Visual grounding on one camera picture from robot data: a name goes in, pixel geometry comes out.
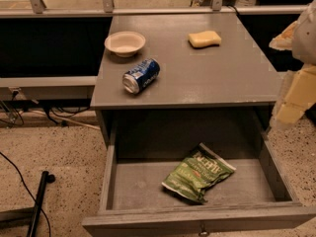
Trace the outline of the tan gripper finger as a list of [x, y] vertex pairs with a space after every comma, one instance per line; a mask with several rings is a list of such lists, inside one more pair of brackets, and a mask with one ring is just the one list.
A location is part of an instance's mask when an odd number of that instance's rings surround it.
[[288, 25], [279, 35], [270, 41], [269, 47], [275, 50], [292, 50], [293, 33], [296, 25], [296, 21]]
[[316, 66], [304, 64], [298, 71], [287, 71], [282, 78], [270, 126], [290, 128], [315, 104]]

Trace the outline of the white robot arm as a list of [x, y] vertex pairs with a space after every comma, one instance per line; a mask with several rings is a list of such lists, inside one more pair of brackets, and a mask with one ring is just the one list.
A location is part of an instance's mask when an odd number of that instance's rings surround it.
[[285, 73], [270, 119], [271, 127], [286, 129], [316, 104], [316, 0], [269, 47], [290, 50], [303, 63], [300, 70]]

